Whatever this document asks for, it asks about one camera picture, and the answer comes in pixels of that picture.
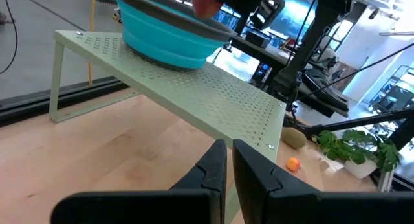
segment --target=small orange ball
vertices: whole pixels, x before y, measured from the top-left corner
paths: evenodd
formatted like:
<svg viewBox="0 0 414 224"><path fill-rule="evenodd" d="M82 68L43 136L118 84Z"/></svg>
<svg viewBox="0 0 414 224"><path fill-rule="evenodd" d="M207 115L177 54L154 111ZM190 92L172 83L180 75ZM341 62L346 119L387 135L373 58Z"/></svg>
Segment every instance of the small orange ball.
<svg viewBox="0 0 414 224"><path fill-rule="evenodd" d="M300 163L299 163L299 160L298 160L297 158L295 158L295 157L291 157L291 158L290 158L290 159L286 162L286 167L287 167L289 170L293 171L293 172L295 172L295 171L299 170L299 169L300 169Z"/></svg>

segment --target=desk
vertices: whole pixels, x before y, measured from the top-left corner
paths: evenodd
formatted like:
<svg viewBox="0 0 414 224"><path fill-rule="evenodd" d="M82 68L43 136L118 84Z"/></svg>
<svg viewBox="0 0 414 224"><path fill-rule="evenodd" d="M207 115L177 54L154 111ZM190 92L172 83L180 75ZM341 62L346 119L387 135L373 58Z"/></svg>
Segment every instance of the desk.
<svg viewBox="0 0 414 224"><path fill-rule="evenodd" d="M254 45L253 43L250 43L249 41L245 40L244 38L240 36L232 37L232 39L233 39L232 40L233 47L241 50L242 52L248 54L249 56L253 58L256 58L260 62L263 62L272 67L272 72L269 74L268 79L265 82L265 84L269 84L272 78L275 77L277 73L280 70L282 70L287 63L288 59L280 55L280 53L285 53L285 52L283 52L282 50L276 47L273 47L272 45L267 45L265 49L262 49L261 47L258 47ZM299 88L298 96L301 97L309 93L311 93L311 90L305 84L301 84ZM337 95L344 97L344 95L339 93L339 91L336 93ZM326 102L322 102L321 100L316 98L315 95L310 95L309 97L301 100L301 102L317 110L318 112L320 112L321 114L327 117L331 117L333 113L335 112L337 112L338 114L344 117L348 117L348 112L338 109L337 107L334 107Z"/></svg>
<svg viewBox="0 0 414 224"><path fill-rule="evenodd" d="M276 160L285 104L246 82L206 63L202 69L177 72L139 58L119 33L58 30L56 40L50 119L68 118L113 104L138 92L231 148L242 139L271 161ZM57 112L64 47L101 67L135 91L113 101L75 113ZM240 209L233 183L226 198L226 223Z"/></svg>

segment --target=collapsible bowl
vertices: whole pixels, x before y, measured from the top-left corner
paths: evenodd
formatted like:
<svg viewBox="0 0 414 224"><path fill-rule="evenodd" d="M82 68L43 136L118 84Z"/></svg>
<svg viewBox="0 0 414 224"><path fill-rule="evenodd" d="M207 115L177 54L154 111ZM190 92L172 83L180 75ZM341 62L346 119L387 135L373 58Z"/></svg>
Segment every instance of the collapsible bowl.
<svg viewBox="0 0 414 224"><path fill-rule="evenodd" d="M170 69L200 69L235 32L214 19L197 19L174 0L116 0L122 37L139 56Z"/></svg>

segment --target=perforated metal shelf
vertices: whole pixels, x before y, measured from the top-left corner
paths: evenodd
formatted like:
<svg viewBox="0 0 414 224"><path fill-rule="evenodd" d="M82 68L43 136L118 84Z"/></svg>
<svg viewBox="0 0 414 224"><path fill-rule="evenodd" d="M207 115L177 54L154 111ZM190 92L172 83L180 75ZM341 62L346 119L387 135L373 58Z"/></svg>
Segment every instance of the perforated metal shelf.
<svg viewBox="0 0 414 224"><path fill-rule="evenodd" d="M54 38L229 147L232 139L243 139L275 160L283 102L210 63L190 72L172 71L138 57L121 34L82 34L59 30Z"/></svg>

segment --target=white pot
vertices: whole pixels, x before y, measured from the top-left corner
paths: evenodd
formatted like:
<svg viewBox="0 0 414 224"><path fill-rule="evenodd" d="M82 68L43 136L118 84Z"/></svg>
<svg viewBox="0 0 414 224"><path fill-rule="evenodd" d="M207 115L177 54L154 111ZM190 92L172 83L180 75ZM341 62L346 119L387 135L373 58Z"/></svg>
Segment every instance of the white pot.
<svg viewBox="0 0 414 224"><path fill-rule="evenodd" d="M366 160L364 163L358 165L353 161L345 162L345 169L348 170L358 179L367 177L376 169L376 164L372 160Z"/></svg>

